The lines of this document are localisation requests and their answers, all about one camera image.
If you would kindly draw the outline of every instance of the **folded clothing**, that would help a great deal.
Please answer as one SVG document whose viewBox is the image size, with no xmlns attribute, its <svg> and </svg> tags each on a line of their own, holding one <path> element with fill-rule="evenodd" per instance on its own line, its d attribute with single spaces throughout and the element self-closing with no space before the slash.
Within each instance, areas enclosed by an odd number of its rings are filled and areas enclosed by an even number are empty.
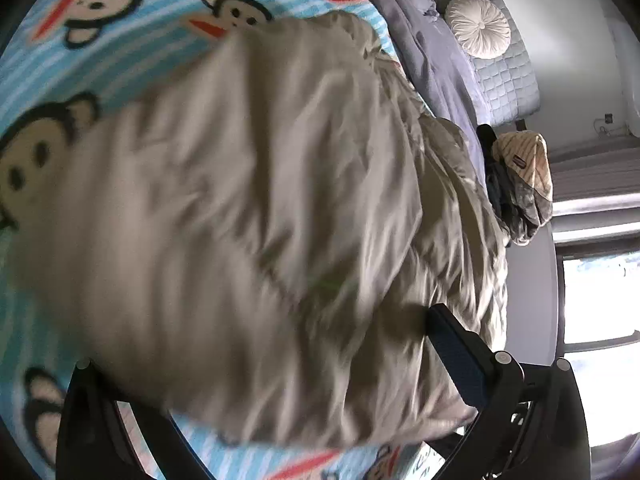
<svg viewBox="0 0 640 480">
<path fill-rule="evenodd" d="M 553 183 L 545 139 L 536 132 L 496 137 L 478 126 L 489 200 L 500 224 L 516 245 L 527 245 L 553 215 Z"/>
<path fill-rule="evenodd" d="M 17 283 L 123 389 L 231 441 L 443 436 L 475 411 L 424 309 L 505 343 L 462 134 L 353 14 L 230 32 L 82 135 L 34 208 Z"/>
</svg>

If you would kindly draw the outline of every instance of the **gray duvet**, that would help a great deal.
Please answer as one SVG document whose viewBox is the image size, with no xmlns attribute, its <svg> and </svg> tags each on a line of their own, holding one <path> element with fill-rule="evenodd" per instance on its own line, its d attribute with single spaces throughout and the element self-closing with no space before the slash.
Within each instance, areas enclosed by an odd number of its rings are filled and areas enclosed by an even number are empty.
<svg viewBox="0 0 640 480">
<path fill-rule="evenodd" d="M 17 281 L 124 389 L 229 439 L 443 436 L 474 410 L 425 309 L 504 345 L 460 130 L 351 14 L 229 33 L 79 139 L 36 211 Z"/>
<path fill-rule="evenodd" d="M 402 66 L 436 117 L 456 123 L 478 179 L 484 158 L 478 124 L 492 121 L 466 53 L 436 10 L 435 0 L 371 0 L 388 23 Z"/>
</svg>

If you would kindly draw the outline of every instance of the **striped cloth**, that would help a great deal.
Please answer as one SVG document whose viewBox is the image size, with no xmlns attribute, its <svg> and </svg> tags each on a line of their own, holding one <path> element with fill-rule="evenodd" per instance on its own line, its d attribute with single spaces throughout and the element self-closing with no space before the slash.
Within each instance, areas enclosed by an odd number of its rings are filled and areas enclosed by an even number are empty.
<svg viewBox="0 0 640 480">
<path fill-rule="evenodd" d="M 96 108 L 103 114 L 116 110 L 175 66 L 215 46 L 233 26 L 334 9 L 367 20 L 386 52 L 396 57 L 384 19 L 367 0 L 38 0 L 0 58 L 0 132 L 5 137 L 0 162 L 11 148 L 10 134 L 19 129 L 18 118 L 42 103 L 55 104 L 46 110 L 68 114 L 79 128 L 82 107 L 88 111 L 87 124 L 95 120 Z M 46 110 L 40 106 L 38 113 Z M 57 431 L 52 422 L 80 355 L 28 295 L 8 283 L 4 267 L 11 238 L 11 231 L 0 232 L 0 417 L 36 472 L 52 479 Z M 283 468 L 291 471 L 291 464 L 305 478 L 358 479 L 378 452 L 334 453 L 311 470 L 300 466 L 309 457 L 304 450 L 232 447 L 189 420 L 177 420 L 218 480 L 262 480 Z M 144 443 L 136 442 L 144 455 Z M 317 457 L 311 458 L 316 463 Z M 147 466 L 162 477 L 152 461 Z"/>
</svg>

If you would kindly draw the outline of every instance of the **white round cushion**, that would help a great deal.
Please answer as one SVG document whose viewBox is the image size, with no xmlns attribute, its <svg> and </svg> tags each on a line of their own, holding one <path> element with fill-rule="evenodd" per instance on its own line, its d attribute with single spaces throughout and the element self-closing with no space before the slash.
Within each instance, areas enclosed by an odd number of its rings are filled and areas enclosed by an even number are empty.
<svg viewBox="0 0 640 480">
<path fill-rule="evenodd" d="M 511 44 L 509 22 L 489 0 L 451 0 L 445 19 L 462 48 L 474 57 L 493 59 Z"/>
</svg>

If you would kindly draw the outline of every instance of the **bed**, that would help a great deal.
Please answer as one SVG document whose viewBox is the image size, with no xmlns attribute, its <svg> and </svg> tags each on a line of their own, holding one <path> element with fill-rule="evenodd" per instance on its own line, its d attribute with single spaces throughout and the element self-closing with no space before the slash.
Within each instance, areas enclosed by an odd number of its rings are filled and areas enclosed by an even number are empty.
<svg viewBox="0 0 640 480">
<path fill-rule="evenodd" d="M 436 0 L 443 11 L 450 0 Z M 490 0 L 508 18 L 511 45 L 491 60 L 472 58 L 476 79 L 490 104 L 492 126 L 524 119 L 540 108 L 538 82 L 520 31 L 503 0 Z"/>
<path fill-rule="evenodd" d="M 57 8 L 56 1 L 66 2 L 67 6 Z M 80 23 L 82 18 L 68 19 L 69 1 L 76 0 L 38 0 L 3 54 L 0 61 L 0 93 L 3 97 L 0 130 L 7 130 L 16 117 L 42 101 L 57 103 L 56 113 L 71 114 L 71 121 L 76 125 L 82 121 L 91 124 L 98 115 L 116 110 L 149 83 L 161 78 L 169 67 L 177 66 L 209 48 L 211 35 L 219 34 L 219 29 L 223 28 L 221 25 L 224 25 L 210 17 L 213 13 L 215 18 L 220 18 L 216 12 L 220 11 L 221 0 L 122 0 L 124 3 L 115 13 L 117 19 L 113 19 L 113 14 L 105 14 L 100 17 L 101 21 L 89 24 L 86 20 Z M 148 9 L 159 12 L 162 18 L 149 20 L 145 7 L 140 6 L 142 1 L 149 5 Z M 367 20 L 382 38 L 386 53 L 392 59 L 398 59 L 385 20 L 367 0 L 245 0 L 241 3 L 248 3 L 252 9 L 259 10 L 260 16 L 267 21 L 278 14 L 305 17 L 336 7 L 343 8 Z M 47 43 L 50 38 L 58 44 L 52 46 Z M 119 38 L 122 42 L 120 47 L 123 44 L 125 47 L 117 56 L 111 56 L 107 44 L 98 41 L 104 38 Z M 159 40 L 164 41 L 160 50 L 154 44 Z M 23 63 L 28 53 L 20 47 L 25 43 L 38 52 L 28 64 Z M 64 75 L 65 66 L 73 67 L 72 76 Z M 477 66 L 476 72 L 482 73 Z M 515 70 L 506 72 L 511 78 L 516 73 Z M 480 76 L 479 79 L 487 81 L 488 78 Z M 526 81 L 527 91 L 530 91 L 530 78 Z M 529 108 L 521 106 L 517 101 L 520 94 L 509 90 L 508 81 L 503 83 L 495 94 L 488 90 L 488 84 L 484 86 L 488 97 L 504 91 L 500 98 L 489 97 L 496 103 L 492 108 L 494 122 L 512 120 L 533 111 L 536 107 L 531 104 L 533 100 L 529 102 Z M 88 86 L 95 93 L 82 93 Z M 428 95 L 423 97 L 428 106 Z M 511 115 L 507 115 L 506 108 L 510 108 Z M 465 133 L 471 138 L 472 132 Z M 10 223 L 11 220 L 5 211 L 5 221 Z M 3 266 L 11 239 L 12 234 L 3 230 L 0 240 Z M 33 301 L 9 285 L 4 272 L 0 280 L 3 296 L 0 308 L 0 416 L 37 474 L 41 478 L 52 478 L 52 439 L 54 442 L 55 436 L 54 433 L 43 434 L 41 422 L 55 420 L 59 416 L 66 384 L 80 356 L 65 337 L 50 328 Z M 126 407 L 123 411 L 127 420 Z M 398 456 L 405 456 L 405 463 L 420 457 L 419 462 L 423 464 L 420 476 L 428 478 L 442 463 L 430 448 L 420 446 L 372 446 L 330 454 L 264 446 L 238 447 L 186 418 L 178 417 L 178 423 L 193 449 L 220 480 L 284 478 L 282 475 L 294 474 L 286 473 L 290 468 L 296 471 L 296 475 L 335 476 L 350 480 L 366 476 L 367 471 L 377 471 L 376 466 L 381 463 L 388 465 L 391 457 Z M 145 444 L 136 433 L 130 417 L 129 428 L 148 472 L 158 476 L 158 470 L 145 452 Z M 399 462 L 394 468 L 395 458 L 386 472 L 390 478 L 402 469 Z"/>
</svg>

